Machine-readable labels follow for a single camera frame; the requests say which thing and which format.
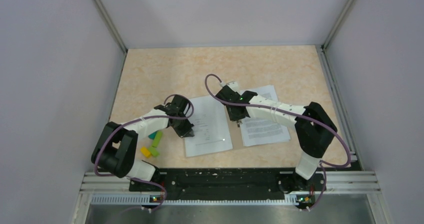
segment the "wall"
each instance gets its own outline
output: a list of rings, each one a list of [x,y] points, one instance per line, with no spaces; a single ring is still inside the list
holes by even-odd
[[[395,223],[421,223],[424,0],[357,0],[328,54]]]
[[[0,222],[69,223],[123,54],[91,0],[0,0]]]
[[[128,48],[322,44],[347,0],[102,0]]]

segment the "robotic arm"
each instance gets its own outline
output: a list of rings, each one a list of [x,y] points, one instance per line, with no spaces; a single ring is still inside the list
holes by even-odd
[[[190,102],[175,95],[171,103],[158,105],[146,115],[137,118],[132,124],[122,128],[122,124],[109,122],[97,142],[91,155],[93,164],[98,160],[98,167],[119,178],[138,178],[150,181],[157,168],[147,162],[135,160],[138,139],[143,139],[155,131],[172,127],[181,137],[193,137],[193,125],[188,121],[184,110]],[[108,141],[115,130],[119,129]],[[112,143],[120,143],[116,148]]]
[[[277,109],[318,120],[337,132],[336,126],[321,105],[315,102],[311,102],[307,106],[284,104],[266,99],[252,91],[245,91],[240,95],[238,83],[235,81],[226,85],[221,83],[221,86],[222,89],[215,97],[227,103],[230,102],[223,104],[226,106],[231,121],[241,121],[246,117],[261,118],[282,124],[296,131],[303,152],[295,173],[304,180],[309,180],[315,173],[334,135],[319,125],[278,112]]]

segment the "table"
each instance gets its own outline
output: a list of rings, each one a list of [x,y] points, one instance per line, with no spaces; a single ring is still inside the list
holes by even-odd
[[[318,102],[340,129],[315,46],[130,49],[110,120],[122,123],[140,117],[170,94],[205,96],[204,79],[209,73],[217,74],[224,82],[238,81],[240,89],[274,85],[278,100],[284,103]],[[217,83],[210,78],[213,93],[220,89]],[[289,142],[186,158],[184,140],[168,128],[163,130],[158,147],[160,156],[146,159],[141,154],[140,148],[151,143],[145,138],[138,142],[136,158],[161,168],[294,167],[301,148],[296,133],[289,131]],[[240,144],[241,138],[235,143],[231,137],[233,145]],[[323,159],[343,164],[347,157],[334,139]]]

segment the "paper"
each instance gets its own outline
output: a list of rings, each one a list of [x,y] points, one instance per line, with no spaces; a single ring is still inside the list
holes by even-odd
[[[194,125],[194,137],[184,139],[187,157],[231,150],[233,147],[224,105],[211,96],[190,99],[194,114],[188,120]]]
[[[250,89],[250,91],[257,92],[265,98],[278,101],[277,93],[273,85]],[[244,146],[263,145],[290,140],[290,134],[287,127],[276,124],[270,120],[245,118],[242,122],[240,129],[242,131],[241,137]]]

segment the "stack of paper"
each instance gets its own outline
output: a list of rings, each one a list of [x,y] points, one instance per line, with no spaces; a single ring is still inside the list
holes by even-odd
[[[273,85],[250,89],[250,91],[257,92],[265,98],[278,101],[277,93]],[[270,120],[245,118],[242,122],[240,128],[244,146],[263,145],[290,140],[290,134],[287,127],[276,124]]]
[[[190,99],[194,114],[188,119],[194,137],[184,139],[187,157],[231,150],[233,147],[224,105],[211,96]]]

